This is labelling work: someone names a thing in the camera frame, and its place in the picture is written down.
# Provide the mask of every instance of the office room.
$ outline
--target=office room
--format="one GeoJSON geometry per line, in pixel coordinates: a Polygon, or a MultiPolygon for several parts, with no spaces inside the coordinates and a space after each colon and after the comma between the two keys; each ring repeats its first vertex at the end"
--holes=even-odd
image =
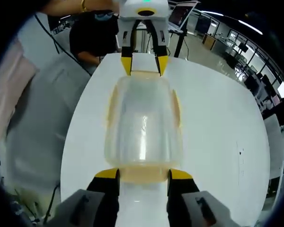
{"type": "Polygon", "coordinates": [[[91,226],[284,220],[277,7],[39,0],[7,13],[0,38],[5,214],[19,226],[71,226],[74,213],[91,226]],[[86,196],[95,215],[79,208],[86,196]]]}

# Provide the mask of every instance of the hand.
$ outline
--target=hand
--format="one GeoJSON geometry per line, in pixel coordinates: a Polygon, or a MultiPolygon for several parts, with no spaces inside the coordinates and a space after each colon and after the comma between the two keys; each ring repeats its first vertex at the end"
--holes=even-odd
{"type": "Polygon", "coordinates": [[[119,3],[112,0],[85,0],[84,6],[88,11],[109,9],[115,13],[119,12],[119,3]]]}

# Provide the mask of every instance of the floor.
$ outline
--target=floor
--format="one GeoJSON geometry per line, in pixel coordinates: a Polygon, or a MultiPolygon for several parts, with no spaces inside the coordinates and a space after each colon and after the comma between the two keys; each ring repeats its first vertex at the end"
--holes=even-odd
{"type": "MultiPolygon", "coordinates": [[[[221,57],[213,54],[211,51],[207,50],[203,46],[202,40],[200,38],[197,38],[193,35],[188,35],[185,38],[185,41],[186,41],[187,46],[186,46],[185,43],[183,43],[182,49],[180,51],[179,58],[182,58],[182,59],[185,59],[185,60],[188,60],[188,61],[193,61],[193,62],[196,62],[198,64],[204,65],[208,68],[211,68],[211,69],[213,69],[213,70],[215,70],[219,73],[222,73],[223,75],[241,83],[239,81],[238,77],[236,76],[235,71],[227,65],[226,61],[224,59],[222,59],[221,57]]],[[[169,45],[169,51],[170,51],[171,56],[174,55],[177,43],[178,43],[178,36],[177,35],[172,36],[172,38],[170,40],[170,45],[169,45]]],[[[59,70],[57,70],[58,63],[54,62],[53,64],[51,66],[47,67],[46,69],[44,69],[43,71],[45,72],[45,71],[48,71],[50,67],[55,67],[55,71],[57,71],[57,75],[58,74],[60,75],[61,72],[59,72],[59,70]]],[[[55,83],[50,82],[48,84],[54,84],[55,92],[58,91],[57,94],[60,93],[61,97],[63,97],[63,99],[67,99],[67,100],[65,100],[65,103],[67,104],[69,102],[70,104],[67,104],[67,106],[68,106],[69,109],[72,109],[71,106],[72,106],[72,104],[76,105],[77,98],[71,97],[72,92],[70,92],[70,91],[73,90],[73,93],[76,94],[76,91],[78,90],[77,87],[80,87],[80,86],[84,87],[84,85],[83,84],[78,85],[78,70],[74,71],[73,69],[67,68],[67,67],[70,67],[71,62],[69,62],[67,64],[65,63],[64,65],[65,65],[64,69],[66,71],[64,72],[65,75],[62,73],[61,74],[62,76],[59,76],[60,82],[59,82],[59,80],[57,80],[57,76],[53,76],[53,79],[50,79],[49,76],[47,76],[48,77],[47,80],[55,82],[55,83]],[[74,80],[71,79],[70,74],[77,74],[76,80],[75,80],[76,83],[74,83],[74,80]]],[[[85,80],[84,77],[82,77],[82,81],[85,81],[85,83],[87,83],[88,79],[85,80]]],[[[45,214],[47,206],[50,202],[51,192],[48,192],[46,194],[41,195],[39,193],[28,191],[28,190],[25,190],[23,188],[19,188],[19,187],[15,187],[15,188],[17,188],[17,191],[20,194],[20,199],[22,201],[25,201],[27,206],[29,206],[33,210],[34,206],[37,203],[41,207],[41,211],[38,212],[40,214],[40,216],[42,217],[45,214]]],[[[60,203],[59,197],[60,196],[59,196],[59,192],[58,192],[58,196],[56,196],[54,203],[53,203],[52,211],[54,211],[55,207],[60,203]]]]}

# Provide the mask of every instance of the white table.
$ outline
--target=white table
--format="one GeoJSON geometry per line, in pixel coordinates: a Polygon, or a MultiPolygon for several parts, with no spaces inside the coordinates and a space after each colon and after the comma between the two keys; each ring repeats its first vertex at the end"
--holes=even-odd
{"type": "MultiPolygon", "coordinates": [[[[134,54],[133,70],[157,71],[154,56],[134,54]]],[[[113,88],[124,75],[120,54],[109,54],[85,87],[64,146],[62,201],[111,168],[104,159],[106,117],[113,88]]],[[[181,105],[184,160],[179,169],[226,205],[239,225],[255,224],[266,197],[270,159],[253,95],[225,75],[178,58],[170,57],[164,77],[181,105]]]]}

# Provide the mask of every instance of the transparent plastic cup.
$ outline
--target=transparent plastic cup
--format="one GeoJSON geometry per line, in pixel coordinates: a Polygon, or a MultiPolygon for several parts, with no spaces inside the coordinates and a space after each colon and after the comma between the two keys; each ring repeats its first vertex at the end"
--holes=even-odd
{"type": "Polygon", "coordinates": [[[151,72],[122,77],[115,86],[105,141],[105,158],[125,182],[167,179],[182,158],[176,93],[151,72]]]}

